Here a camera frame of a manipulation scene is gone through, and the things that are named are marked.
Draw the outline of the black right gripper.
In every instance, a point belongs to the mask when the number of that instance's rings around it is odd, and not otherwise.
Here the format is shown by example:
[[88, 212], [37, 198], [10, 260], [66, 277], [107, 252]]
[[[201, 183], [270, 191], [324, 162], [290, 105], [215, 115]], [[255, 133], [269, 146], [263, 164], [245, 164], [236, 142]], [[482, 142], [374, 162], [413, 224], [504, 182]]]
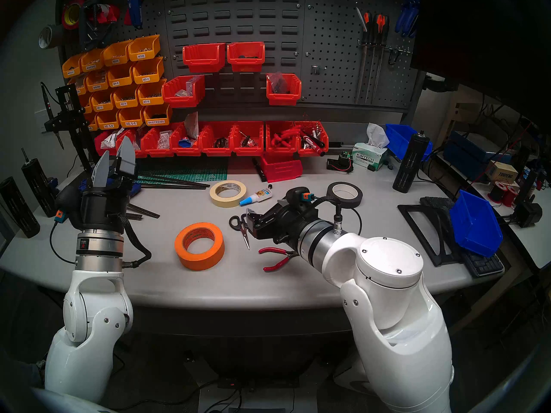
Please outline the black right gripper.
[[309, 203], [298, 206], [277, 203], [263, 215], [248, 210], [248, 231], [258, 240], [272, 239], [274, 244], [286, 244], [292, 250], [297, 250], [302, 230], [317, 220], [316, 208], [302, 215], [309, 207]]

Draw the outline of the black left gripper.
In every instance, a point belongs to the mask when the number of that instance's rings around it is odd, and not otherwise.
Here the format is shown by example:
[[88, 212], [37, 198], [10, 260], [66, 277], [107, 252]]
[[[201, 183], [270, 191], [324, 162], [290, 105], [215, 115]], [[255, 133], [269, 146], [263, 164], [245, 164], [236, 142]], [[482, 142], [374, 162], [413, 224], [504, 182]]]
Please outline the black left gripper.
[[122, 137], [113, 168], [105, 151], [81, 194], [80, 230], [123, 232], [120, 215], [126, 213], [134, 186], [136, 155], [128, 137]]

